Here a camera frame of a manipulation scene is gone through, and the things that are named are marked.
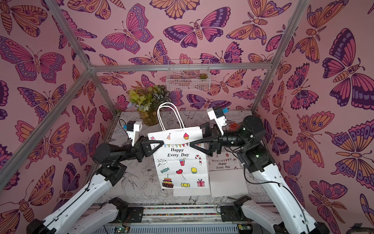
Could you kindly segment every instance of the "butterfly print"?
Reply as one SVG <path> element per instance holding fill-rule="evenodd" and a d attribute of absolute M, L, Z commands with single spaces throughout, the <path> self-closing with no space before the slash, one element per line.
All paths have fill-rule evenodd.
<path fill-rule="evenodd" d="M 283 107 L 282 107 L 283 95 L 284 95 L 284 81 L 282 81 L 280 83 L 277 93 L 274 94 L 274 96 L 273 96 L 273 105 L 275 107 L 277 107 L 278 109 L 274 110 L 272 112 L 272 114 L 273 115 L 278 114 L 277 119 L 275 120 L 275 127 L 278 130 L 282 129 L 285 133 L 292 136 L 291 125 L 289 124 L 288 120 L 286 119 L 286 116 L 284 116 L 284 114 L 283 114 L 283 112 L 287 114 L 287 112 L 285 112 Z"/>
<path fill-rule="evenodd" d="M 326 26 L 323 25 L 336 16 L 347 4 L 348 0 L 334 1 L 329 3 L 323 10 L 322 7 L 320 7 L 315 12 L 312 12 L 312 6 L 309 5 L 306 18 L 309 25 L 316 30 L 312 28 L 307 29 L 306 34 L 311 37 L 307 37 L 299 41 L 293 48 L 292 53 L 295 52 L 296 49 L 300 49 L 300 52 L 302 54 L 305 53 L 305 57 L 308 60 L 318 63 L 319 50 L 317 42 L 313 36 L 320 41 L 321 38 L 318 33 L 326 28 Z"/>
<path fill-rule="evenodd" d="M 283 57 L 280 61 L 280 63 L 277 66 L 277 71 L 275 72 L 275 75 L 278 74 L 278 80 L 281 80 L 283 77 L 283 74 L 288 73 L 291 71 L 291 64 L 283 64 L 286 63 L 286 61 L 283 62 Z"/>
<path fill-rule="evenodd" d="M 145 8 L 139 3 L 135 4 L 127 13 L 126 27 L 123 26 L 123 33 L 113 33 L 107 35 L 101 42 L 105 48 L 116 50 L 125 49 L 133 54 L 140 50 L 138 41 L 147 43 L 153 36 L 146 28 L 148 19 L 145 16 Z"/>
<path fill-rule="evenodd" d="M 223 28 L 230 16 L 230 8 L 222 7 L 210 14 L 208 14 L 200 23 L 197 23 L 200 19 L 193 23 L 193 27 L 190 25 L 174 25 L 166 28 L 163 33 L 164 35 L 174 42 L 181 42 L 182 48 L 188 46 L 197 47 L 197 38 L 203 39 L 203 34 L 209 42 L 213 42 L 216 37 L 220 37 L 223 34 L 223 30 L 213 27 Z"/>
<path fill-rule="evenodd" d="M 37 6 L 13 6 L 9 7 L 9 1 L 1 2 L 1 19 L 3 21 L 3 26 L 10 35 L 13 28 L 12 18 L 10 13 L 12 13 L 13 18 L 19 25 L 19 27 L 28 35 L 32 37 L 37 37 L 40 34 L 40 29 L 37 27 L 47 19 L 47 12 Z"/>
<path fill-rule="evenodd" d="M 368 145 L 372 142 L 374 138 L 374 119 L 372 121 L 367 121 L 364 124 L 356 125 L 348 130 L 348 133 L 341 132 L 332 134 L 329 132 L 325 132 L 329 134 L 332 138 L 332 143 L 338 146 L 341 149 L 349 152 L 337 152 L 336 154 L 341 156 L 352 156 L 353 158 L 346 158 L 337 163 L 335 163 L 336 171 L 331 173 L 332 175 L 335 174 L 343 174 L 344 176 L 354 178 L 357 175 L 357 182 L 359 182 L 362 186 L 366 188 L 370 188 L 374 190 L 374 182 L 371 178 L 374 176 L 374 169 L 371 167 L 367 162 L 362 160 L 361 158 L 364 157 L 365 154 L 361 154 Z"/>
<path fill-rule="evenodd" d="M 325 68 L 323 78 L 334 76 L 334 83 L 341 81 L 331 90 L 330 96 L 335 97 L 340 106 L 346 106 L 351 96 L 351 82 L 348 76 L 352 75 L 352 106 L 374 110 L 374 80 L 364 74 L 355 73 L 360 67 L 365 71 L 365 68 L 360 66 L 360 58 L 357 58 L 359 63 L 352 66 L 355 54 L 355 38 L 349 29 L 344 28 L 336 36 L 330 49 L 330 55 L 343 64 L 333 58 L 326 58 L 322 63 Z"/>
<path fill-rule="evenodd" d="M 117 61 L 109 58 L 108 56 L 105 56 L 103 54 L 99 54 L 101 60 L 104 62 L 107 66 L 116 66 L 118 65 Z M 122 75 L 130 75 L 134 74 L 135 72 L 104 72 L 103 74 L 105 76 L 99 76 L 100 82 L 104 84 L 112 84 L 112 85 L 118 85 L 123 88 L 123 90 L 126 90 L 126 85 L 120 80 L 123 79 Z"/>
<path fill-rule="evenodd" d="M 96 38 L 97 36 L 94 35 L 94 34 L 92 34 L 92 33 L 90 33 L 90 32 L 87 32 L 84 29 L 78 28 L 78 26 L 74 23 L 74 21 L 72 20 L 72 18 L 70 18 L 69 13 L 67 11 L 65 11 L 65 10 L 61 10 L 61 11 L 62 11 L 62 14 L 64 15 L 65 19 L 68 21 L 69 26 L 70 26 L 71 30 L 73 31 L 74 35 L 77 37 L 77 40 L 78 40 L 80 46 L 82 47 L 82 49 L 85 50 L 85 51 L 96 52 L 96 50 L 94 48 L 92 48 L 91 46 L 83 43 L 83 41 L 85 41 L 85 40 L 82 37 L 84 37 L 84 38 Z M 58 25 L 58 23 L 56 22 L 56 20 L 55 20 L 54 17 L 53 17 L 53 20 L 55 21 L 56 26 L 58 28 L 58 31 L 61 34 L 60 35 L 60 41 L 59 41 L 58 48 L 59 49 L 63 49 L 66 46 L 66 44 L 68 44 L 68 47 L 70 47 L 70 42 L 66 38 L 63 30 Z M 71 57 L 72 57 L 73 60 L 75 59 L 76 55 L 77 54 L 75 53 L 75 51 L 73 50 L 73 48 L 71 48 Z"/>
<path fill-rule="evenodd" d="M 268 57 L 265 57 L 262 58 L 261 56 L 257 55 L 257 54 L 249 54 L 248 55 L 248 59 L 251 63 L 270 63 L 273 59 L 273 54 L 269 55 Z"/>
<path fill-rule="evenodd" d="M 283 161 L 284 171 L 288 174 L 284 177 L 288 187 L 291 188 L 291 191 L 295 194 L 297 200 L 300 204 L 305 207 L 305 201 L 303 193 L 298 184 L 298 179 L 296 176 L 299 175 L 301 170 L 301 154 L 298 151 L 295 151 L 293 155 L 289 157 L 289 161 Z"/>
<path fill-rule="evenodd" d="M 100 123 L 100 133 L 101 133 L 101 139 L 104 139 L 108 129 L 104 127 L 102 123 Z"/>
<path fill-rule="evenodd" d="M 272 38 L 270 38 L 270 40 L 266 44 L 265 51 L 270 52 L 270 51 L 273 51 L 276 48 L 278 48 L 278 44 L 281 41 L 282 35 L 283 34 L 278 34 L 278 35 L 275 35 Z"/>
<path fill-rule="evenodd" d="M 200 0 L 152 0 L 149 5 L 160 10 L 166 9 L 169 18 L 181 19 L 185 11 L 196 10 Z"/>
<path fill-rule="evenodd" d="M 264 127 L 266 130 L 265 139 L 266 143 L 273 144 L 272 151 L 279 156 L 279 153 L 285 154 L 289 151 L 287 143 L 280 137 L 276 137 L 276 133 L 273 133 L 272 127 L 270 126 L 269 121 L 264 119 Z"/>
<path fill-rule="evenodd" d="M 113 114 L 107 106 L 101 105 L 101 106 L 99 106 L 99 110 L 102 113 L 103 120 L 108 121 L 108 119 L 113 118 Z"/>
<path fill-rule="evenodd" d="M 270 98 L 269 93 L 272 90 L 273 86 L 274 86 L 274 83 L 273 83 L 273 81 L 271 81 L 271 83 L 269 83 L 269 85 L 267 86 L 265 94 L 263 95 L 263 97 L 262 97 L 262 99 L 260 101 L 261 106 L 265 110 L 267 110 L 268 113 L 270 111 L 270 104 L 269 104 L 268 98 Z"/>
<path fill-rule="evenodd" d="M 96 132 L 92 135 L 88 142 L 75 143 L 69 145 L 66 153 L 70 154 L 73 158 L 77 158 L 80 165 L 82 166 L 87 161 L 87 156 L 91 158 L 95 153 L 97 144 L 99 143 L 100 133 Z"/>
<path fill-rule="evenodd" d="M 200 97 L 200 96 L 195 95 L 195 94 L 187 94 L 187 100 L 188 100 L 189 103 L 192 103 L 191 107 L 194 107 L 198 110 L 200 110 L 202 107 L 204 109 L 211 108 L 211 107 L 214 107 L 214 106 L 221 106 L 221 108 L 226 108 L 229 105 L 231 105 L 231 102 L 229 102 L 229 101 L 222 101 L 222 100 L 213 101 L 211 99 L 205 100 L 205 98 Z"/>
<path fill-rule="evenodd" d="M 17 129 L 16 134 L 19 137 L 18 140 L 20 142 L 24 142 L 30 136 L 32 131 L 34 131 L 33 126 L 21 120 L 17 121 L 17 125 L 15 127 Z M 42 159 L 46 154 L 48 154 L 50 158 L 53 157 L 58 158 L 60 161 L 62 160 L 59 155 L 64 148 L 63 143 L 68 137 L 69 123 L 62 124 L 50 137 L 51 133 L 52 129 L 50 130 L 49 136 L 44 136 L 32 150 L 31 154 L 28 156 L 30 163 L 26 165 L 26 169 L 30 167 L 32 162 Z"/>
<path fill-rule="evenodd" d="M 120 110 L 120 111 L 126 111 L 127 109 L 127 106 L 129 104 L 128 101 L 126 101 L 126 97 L 122 94 L 122 95 L 119 95 L 117 97 L 117 102 L 114 102 L 114 107 L 117 109 L 117 110 Z"/>
<path fill-rule="evenodd" d="M 311 181 L 310 186 L 314 189 L 312 190 L 314 196 L 310 194 L 309 199 L 313 203 L 313 205 L 317 206 L 318 214 L 322 217 L 322 219 L 324 219 L 324 221 L 329 224 L 333 234 L 340 234 L 339 226 L 336 223 L 336 220 L 330 209 L 334 213 L 335 217 L 344 224 L 344 220 L 340 217 L 335 208 L 344 210 L 346 210 L 347 208 L 342 203 L 338 201 L 330 202 L 329 199 L 335 200 L 341 198 L 347 193 L 347 187 L 339 183 L 331 185 L 324 180 L 321 180 L 319 182 L 319 185 L 316 181 Z"/>
<path fill-rule="evenodd" d="M 95 122 L 95 114 L 96 114 L 96 107 L 93 108 L 90 111 L 90 107 L 87 108 L 87 111 L 85 111 L 84 107 L 81 107 L 80 111 L 76 106 L 72 106 L 71 109 L 73 110 L 73 113 L 75 114 L 75 122 L 79 124 L 79 128 L 81 132 L 84 132 L 85 129 L 91 131 L 92 124 Z"/>
<path fill-rule="evenodd" d="M 77 69 L 77 67 L 75 66 L 75 64 L 73 64 L 73 79 L 74 81 L 77 81 L 77 79 L 80 77 L 80 73 Z M 90 101 L 90 103 L 95 106 L 94 104 L 94 96 L 95 96 L 95 91 L 96 91 L 96 85 L 94 84 L 93 81 L 87 81 L 83 86 L 82 88 L 80 88 L 80 90 L 78 91 L 78 93 L 75 95 L 74 98 L 78 98 L 81 94 L 82 94 L 82 91 L 83 91 L 83 95 L 87 95 L 88 97 L 88 100 Z"/>
<path fill-rule="evenodd" d="M 24 87 L 17 88 L 19 93 L 24 97 L 27 104 L 31 107 L 35 107 L 35 113 L 39 117 L 39 123 L 48 115 L 49 111 L 57 105 L 58 101 L 61 99 L 62 96 L 66 94 L 66 85 L 60 85 L 57 89 L 53 92 L 52 96 L 45 93 L 47 96 L 43 94 Z M 66 109 L 61 114 L 67 114 L 69 117 L 69 113 Z"/>
<path fill-rule="evenodd" d="M 90 173 L 91 167 L 92 167 L 91 165 L 86 165 L 85 167 L 86 176 L 88 176 L 88 174 Z"/>
<path fill-rule="evenodd" d="M 56 72 L 62 70 L 65 58 L 58 53 L 45 53 L 40 58 L 32 56 L 25 48 L 6 37 L 0 36 L 0 55 L 5 61 L 15 64 L 21 80 L 35 80 L 42 73 L 44 81 L 56 83 Z"/>
<path fill-rule="evenodd" d="M 240 56 L 242 55 L 242 49 L 239 48 L 239 44 L 236 42 L 232 42 L 226 49 L 225 54 L 223 55 L 223 51 L 221 51 L 222 55 L 219 56 L 217 53 L 215 53 L 219 58 L 216 56 L 213 56 L 211 54 L 200 54 L 200 59 L 203 61 L 201 63 L 203 64 L 209 64 L 209 63 L 241 63 L 242 58 Z M 211 70 L 212 75 L 217 75 L 220 73 L 221 70 Z"/>
<path fill-rule="evenodd" d="M 0 144 L 0 169 L 3 168 L 3 166 L 6 164 L 6 162 L 11 158 L 11 156 L 13 155 L 12 152 L 8 152 L 6 151 L 6 146 L 2 146 Z M 9 190 L 11 189 L 13 186 L 16 186 L 19 181 L 19 172 L 17 171 L 13 176 L 12 178 L 10 179 L 10 181 L 5 185 L 4 189 L 5 190 Z"/>
<path fill-rule="evenodd" d="M 251 88 L 247 86 L 248 90 L 239 91 L 233 94 L 233 97 L 244 98 L 245 100 L 253 100 L 256 97 L 258 89 L 261 86 L 262 80 L 260 79 L 261 76 L 255 76 L 252 80 Z"/>
<path fill-rule="evenodd" d="M 230 76 L 230 78 L 227 79 L 226 82 L 223 82 L 225 80 L 225 77 L 226 77 L 226 76 L 224 76 L 223 80 L 220 81 L 220 84 L 211 84 L 210 91 L 208 92 L 208 94 L 212 95 L 212 96 L 217 95 L 220 92 L 221 87 L 222 87 L 223 91 L 225 91 L 226 93 L 229 93 L 229 88 L 227 86 L 230 86 L 232 88 L 237 88 L 237 87 L 242 86 L 242 84 L 243 84 L 242 79 L 243 79 L 246 72 L 247 72 L 247 69 L 238 70 L 234 74 L 232 74 Z"/>
<path fill-rule="evenodd" d="M 282 8 L 277 7 L 277 4 L 275 4 L 273 1 L 267 3 L 267 0 L 248 0 L 248 3 L 257 19 L 255 19 L 254 16 L 248 12 L 247 14 L 250 20 L 244 21 L 243 24 L 253 24 L 238 28 L 230 32 L 226 37 L 236 40 L 243 40 L 247 37 L 250 40 L 259 38 L 261 39 L 262 45 L 264 45 L 266 43 L 266 33 L 257 25 L 266 25 L 267 21 L 258 18 L 269 18 L 280 15 L 291 6 L 291 3 L 284 5 Z"/>
<path fill-rule="evenodd" d="M 130 58 L 129 61 L 136 64 L 136 65 L 160 65 L 160 64 L 175 64 L 172 61 L 169 61 L 169 57 L 167 56 L 168 51 L 166 50 L 166 47 L 164 46 L 162 40 L 159 40 L 155 45 L 153 49 L 153 55 L 149 53 L 149 58 L 144 57 L 136 57 L 136 58 Z"/>
<path fill-rule="evenodd" d="M 57 198 L 61 198 L 61 200 L 57 203 L 55 208 L 53 209 L 52 213 L 58 210 L 63 204 L 65 204 L 72 196 L 72 191 L 79 188 L 79 179 L 80 174 L 77 174 L 77 170 L 75 169 L 75 166 L 69 162 L 66 165 L 64 175 L 62 176 L 62 190 L 64 191 L 61 193 L 60 190 L 60 196 Z"/>
<path fill-rule="evenodd" d="M 21 213 L 23 213 L 23 217 L 27 222 L 34 220 L 34 211 L 30 205 L 42 206 L 51 200 L 53 196 L 52 182 L 54 175 L 55 166 L 51 166 L 44 172 L 44 174 L 35 184 L 35 187 L 33 188 L 27 201 L 25 198 L 27 196 L 27 189 L 30 185 L 27 186 L 25 191 L 26 195 L 22 200 L 17 203 L 7 202 L 19 206 L 19 208 L 13 207 L 13 210 L 0 213 L 0 233 L 14 233 L 17 230 Z"/>
<path fill-rule="evenodd" d="M 369 207 L 369 203 L 365 195 L 360 194 L 360 202 L 362 211 L 365 213 L 365 216 L 368 218 L 370 223 L 374 226 L 374 210 Z"/>
<path fill-rule="evenodd" d="M 315 113 L 310 118 L 308 115 L 304 115 L 302 118 L 300 118 L 297 114 L 297 117 L 300 119 L 299 128 L 301 129 L 301 133 L 297 134 L 296 141 L 293 143 L 298 143 L 301 149 L 305 149 L 306 154 L 313 161 L 313 163 L 317 164 L 318 167 L 324 168 L 325 165 L 321 151 L 314 142 L 314 140 L 317 141 L 314 138 L 315 135 L 322 134 L 315 134 L 315 132 L 326 127 L 332 121 L 334 116 L 335 115 L 330 113 L 330 111 L 326 113 L 323 111 Z"/>
<path fill-rule="evenodd" d="M 5 81 L 0 80 L 0 106 L 5 106 L 8 103 L 9 88 Z M 8 116 L 6 110 L 0 109 L 0 120 Z"/>
<path fill-rule="evenodd" d="M 110 0 L 116 6 L 126 8 L 123 6 L 120 0 Z M 107 0 L 93 0 L 93 1 L 85 1 L 85 0 L 69 0 L 68 7 L 72 10 L 80 11 L 80 12 L 88 12 L 92 13 L 96 11 L 95 16 L 99 19 L 109 19 L 110 17 L 110 6 Z"/>
<path fill-rule="evenodd" d="M 374 9 L 374 3 L 373 3 L 373 5 L 371 6 L 370 10 L 368 11 L 368 14 L 370 14 L 370 13 L 373 11 L 373 9 Z"/>
<path fill-rule="evenodd" d="M 287 81 L 287 89 L 295 89 L 291 95 L 295 97 L 291 100 L 291 108 L 298 110 L 301 107 L 308 109 L 310 105 L 315 104 L 318 100 L 318 95 L 315 92 L 310 90 L 302 90 L 303 83 L 305 84 L 308 80 L 305 80 L 306 75 L 308 74 L 309 63 L 304 63 L 302 67 L 297 67 L 295 74 L 292 75 Z"/>

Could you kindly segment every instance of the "birthday cake print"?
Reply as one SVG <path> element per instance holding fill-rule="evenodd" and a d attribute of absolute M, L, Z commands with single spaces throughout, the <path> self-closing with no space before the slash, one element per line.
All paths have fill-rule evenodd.
<path fill-rule="evenodd" d="M 174 187 L 173 182 L 171 181 L 171 178 L 164 178 L 162 182 L 162 186 L 167 187 L 167 188 L 172 188 Z"/>

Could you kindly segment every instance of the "wire basket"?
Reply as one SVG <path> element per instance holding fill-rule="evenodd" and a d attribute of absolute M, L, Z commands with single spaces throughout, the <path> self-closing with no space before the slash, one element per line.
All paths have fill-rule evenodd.
<path fill-rule="evenodd" d="M 171 64 L 168 61 L 168 74 L 166 75 L 166 87 L 169 91 L 176 90 L 201 90 L 209 91 L 211 84 L 211 74 L 209 69 L 209 60 L 205 60 L 206 63 L 201 64 Z M 206 79 L 200 79 L 201 74 L 206 74 Z"/>

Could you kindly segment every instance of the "bag handle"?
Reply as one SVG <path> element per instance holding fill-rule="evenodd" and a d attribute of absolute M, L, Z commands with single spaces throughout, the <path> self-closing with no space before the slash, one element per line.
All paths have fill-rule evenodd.
<path fill-rule="evenodd" d="M 159 119 L 162 131 L 166 131 L 165 126 L 164 126 L 164 124 L 161 120 L 161 115 L 160 115 L 160 109 L 163 108 L 163 107 L 168 107 L 168 108 L 171 108 L 173 110 L 177 120 L 179 121 L 179 126 L 181 127 L 181 131 L 182 131 L 185 128 L 185 126 L 184 126 L 184 123 L 182 121 L 181 115 L 179 114 L 177 107 L 173 103 L 170 103 L 170 102 L 162 103 L 159 106 L 159 108 L 157 109 L 157 117 Z"/>

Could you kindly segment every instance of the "candy cane print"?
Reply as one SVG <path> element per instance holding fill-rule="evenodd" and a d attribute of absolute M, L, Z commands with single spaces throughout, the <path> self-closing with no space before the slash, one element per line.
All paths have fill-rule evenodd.
<path fill-rule="evenodd" d="M 201 165 L 201 164 L 202 164 L 202 162 L 201 162 L 201 157 L 200 157 L 199 155 L 196 155 L 195 158 L 199 158 L 199 163 L 200 163 L 200 165 Z"/>

